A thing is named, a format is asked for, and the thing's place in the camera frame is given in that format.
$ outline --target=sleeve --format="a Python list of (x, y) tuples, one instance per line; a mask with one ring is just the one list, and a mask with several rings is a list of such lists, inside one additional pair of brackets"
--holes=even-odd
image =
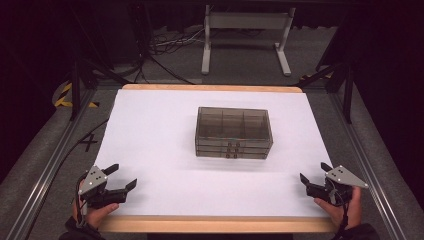
[(371, 224), (361, 224), (357, 227), (345, 230), (342, 240), (380, 240), (377, 231)]
[(83, 228), (77, 228), (73, 217), (66, 221), (65, 227), (68, 231), (62, 234), (59, 240), (105, 240), (96, 229), (88, 225)]

